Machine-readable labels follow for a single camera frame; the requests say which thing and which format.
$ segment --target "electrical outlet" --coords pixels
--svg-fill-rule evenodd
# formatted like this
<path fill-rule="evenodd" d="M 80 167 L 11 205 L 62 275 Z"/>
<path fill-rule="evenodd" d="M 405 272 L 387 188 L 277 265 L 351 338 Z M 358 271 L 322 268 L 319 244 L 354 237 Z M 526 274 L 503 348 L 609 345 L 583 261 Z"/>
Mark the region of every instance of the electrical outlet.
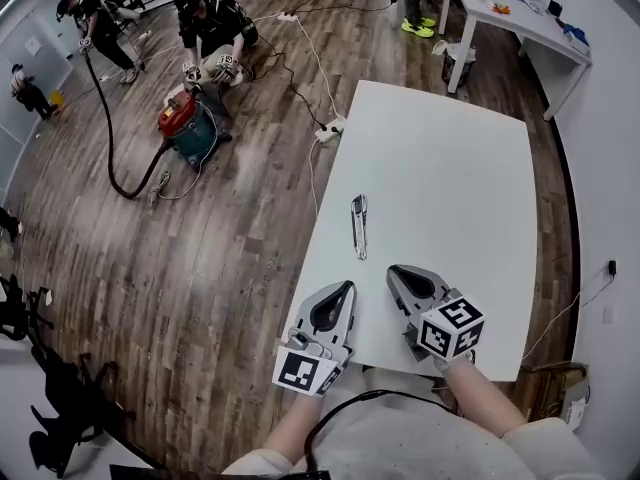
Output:
<path fill-rule="evenodd" d="M 334 119 L 327 125 L 326 131 L 323 131 L 322 129 L 316 130 L 316 137 L 318 139 L 318 142 L 320 144 L 329 142 L 334 137 L 337 137 L 338 135 L 340 135 L 343 132 L 346 125 L 347 125 L 346 119 L 342 119 L 340 117 Z"/>
<path fill-rule="evenodd" d="M 615 308 L 613 306 L 605 306 L 602 310 L 602 323 L 612 324 L 615 320 Z"/>
<path fill-rule="evenodd" d="M 280 21 L 298 21 L 298 17 L 295 14 L 285 14 L 281 12 L 278 15 Z"/>

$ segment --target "black hose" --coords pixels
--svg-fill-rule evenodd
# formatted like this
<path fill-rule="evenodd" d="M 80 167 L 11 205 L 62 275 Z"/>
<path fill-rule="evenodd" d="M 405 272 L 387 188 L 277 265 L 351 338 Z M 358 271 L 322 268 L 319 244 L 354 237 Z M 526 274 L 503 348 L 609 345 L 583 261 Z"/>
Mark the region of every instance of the black hose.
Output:
<path fill-rule="evenodd" d="M 126 197 L 127 199 L 134 199 L 140 194 L 140 192 L 142 192 L 142 189 L 147 185 L 147 183 L 149 182 L 149 178 L 153 173 L 153 170 L 156 168 L 156 165 L 160 160 L 160 157 L 164 155 L 164 153 L 173 146 L 173 141 L 169 139 L 164 139 L 162 141 L 162 145 L 160 146 L 160 149 L 158 149 L 157 153 L 153 157 L 153 160 L 151 161 L 151 164 L 149 165 L 147 172 L 144 174 L 142 181 L 133 192 L 127 192 L 120 185 L 118 185 L 115 174 L 113 173 L 114 146 L 113 146 L 113 126 L 111 124 L 111 113 L 109 112 L 109 106 L 107 105 L 107 100 L 105 99 L 104 93 L 102 92 L 102 87 L 100 87 L 100 82 L 98 82 L 98 79 L 96 78 L 96 74 L 93 71 L 93 66 L 91 65 L 91 60 L 89 59 L 89 52 L 85 51 L 83 55 L 84 55 L 84 60 L 87 62 L 89 73 L 91 73 L 91 78 L 93 79 L 93 83 L 96 85 L 96 88 L 98 89 L 98 94 L 100 94 L 100 99 L 102 100 L 102 106 L 104 107 L 104 112 L 107 115 L 107 125 L 109 127 L 109 168 L 108 168 L 109 181 L 111 182 L 111 185 L 113 185 L 113 188 L 116 189 L 118 194 L 120 194 L 123 197 Z"/>

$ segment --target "wood plank flooring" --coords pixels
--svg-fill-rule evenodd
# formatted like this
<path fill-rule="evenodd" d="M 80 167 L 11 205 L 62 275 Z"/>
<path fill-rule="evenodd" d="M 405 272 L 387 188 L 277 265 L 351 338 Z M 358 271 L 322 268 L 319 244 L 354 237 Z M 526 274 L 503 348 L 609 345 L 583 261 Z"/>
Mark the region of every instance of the wood plank flooring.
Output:
<path fill-rule="evenodd" d="M 238 1 L 256 18 L 305 0 Z M 433 1 L 429 14 L 438 16 L 441 0 Z M 389 0 L 311 5 L 336 3 L 379 8 Z M 380 12 L 300 14 L 341 113 L 348 113 L 360 79 L 446 94 L 442 58 L 431 55 L 439 37 L 402 32 L 403 16 L 402 0 Z M 294 83 L 318 119 L 333 119 L 322 75 L 297 25 L 273 19 L 257 25 L 287 52 Z M 464 14 L 452 7 L 446 38 L 460 37 L 463 25 Z M 153 31 L 146 55 L 180 44 L 173 8 L 145 17 L 140 31 L 146 29 Z M 512 38 L 479 24 L 474 45 L 478 60 L 457 97 L 524 120 L 531 140 L 539 229 L 532 344 L 570 302 L 571 241 L 560 161 Z M 263 41 L 251 52 L 258 74 L 274 62 L 270 54 Z M 133 86 L 104 84 L 116 134 L 116 176 L 129 189 L 159 146 L 157 114 L 166 92 L 180 82 L 185 57 L 181 48 L 164 52 Z M 92 58 L 99 75 L 111 69 L 97 53 Z M 76 67 L 66 87 L 69 101 L 91 88 L 81 60 Z M 234 140 L 179 201 L 161 201 L 150 210 L 146 191 L 128 201 L 111 188 L 106 120 L 95 91 L 43 127 L 11 187 L 7 206 L 26 229 L 14 268 L 27 287 L 44 285 L 54 293 L 46 312 L 56 329 L 46 340 L 66 360 L 91 352 L 96 364 L 119 363 L 115 397 L 138 416 L 127 438 L 172 468 L 220 471 L 261 443 L 280 411 L 282 394 L 270 383 L 274 345 L 315 220 L 307 165 L 315 127 L 288 82 L 279 65 L 225 97 L 235 117 Z M 336 149 L 332 142 L 312 155 L 320 200 Z M 193 171 L 173 153 L 163 157 L 156 176 L 164 169 L 172 172 L 165 193 L 180 193 L 193 180 Z M 565 336 L 561 321 L 530 364 L 561 359 Z"/>

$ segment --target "white sleeve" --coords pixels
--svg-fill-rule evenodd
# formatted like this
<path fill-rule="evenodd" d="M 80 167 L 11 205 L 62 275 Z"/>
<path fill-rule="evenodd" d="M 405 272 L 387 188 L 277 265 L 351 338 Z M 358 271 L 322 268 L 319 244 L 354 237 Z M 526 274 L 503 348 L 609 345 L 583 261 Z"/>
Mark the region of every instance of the white sleeve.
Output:
<path fill-rule="evenodd" d="M 527 423 L 502 439 L 538 479 L 604 480 L 589 452 L 558 418 Z"/>
<path fill-rule="evenodd" d="M 247 453 L 225 469 L 223 475 L 286 475 L 293 465 L 278 452 L 261 448 Z"/>

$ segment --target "white table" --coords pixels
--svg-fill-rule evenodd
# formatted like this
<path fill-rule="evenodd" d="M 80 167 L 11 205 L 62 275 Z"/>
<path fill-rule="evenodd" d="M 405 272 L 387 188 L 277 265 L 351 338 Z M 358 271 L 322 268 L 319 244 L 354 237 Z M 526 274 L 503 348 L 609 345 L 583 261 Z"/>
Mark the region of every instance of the white table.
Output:
<path fill-rule="evenodd" d="M 428 115 L 425 124 L 424 115 Z M 356 258 L 352 199 L 368 197 L 368 257 Z M 518 374 L 536 272 L 537 221 L 526 125 L 451 98 L 360 81 L 300 273 L 300 303 L 331 283 L 357 288 L 354 361 L 437 375 L 418 363 L 387 267 L 432 270 L 486 314 L 477 364 L 494 381 Z"/>
<path fill-rule="evenodd" d="M 450 1 L 451 0 L 443 0 L 442 2 L 440 28 L 438 29 L 440 34 L 444 34 L 447 25 Z M 551 119 L 556 112 L 560 110 L 575 86 L 578 85 L 582 75 L 591 65 L 591 58 L 581 54 L 569 44 L 562 33 L 562 29 L 558 26 L 553 16 L 550 14 L 541 16 L 531 10 L 524 2 L 520 2 L 518 0 L 494 0 L 501 4 L 507 4 L 511 9 L 511 14 L 498 14 L 488 7 L 486 4 L 486 1 L 488 0 L 461 1 L 467 11 L 467 21 L 462 33 L 462 39 L 459 47 L 460 50 L 458 51 L 456 64 L 453 68 L 453 73 L 449 82 L 449 92 L 455 92 L 458 87 L 458 81 L 460 80 L 460 74 L 462 73 L 462 68 L 464 66 L 463 61 L 467 57 L 467 51 L 471 45 L 471 38 L 473 37 L 476 23 L 478 21 L 489 23 L 490 25 L 495 25 L 496 27 L 515 32 L 516 34 L 523 36 L 525 40 L 531 39 L 543 44 L 576 62 L 576 67 L 573 69 L 564 91 L 558 95 L 555 101 L 551 102 L 549 108 L 544 113 L 544 119 L 546 121 Z M 525 42 L 523 41 L 519 55 L 522 56 L 524 53 Z"/>

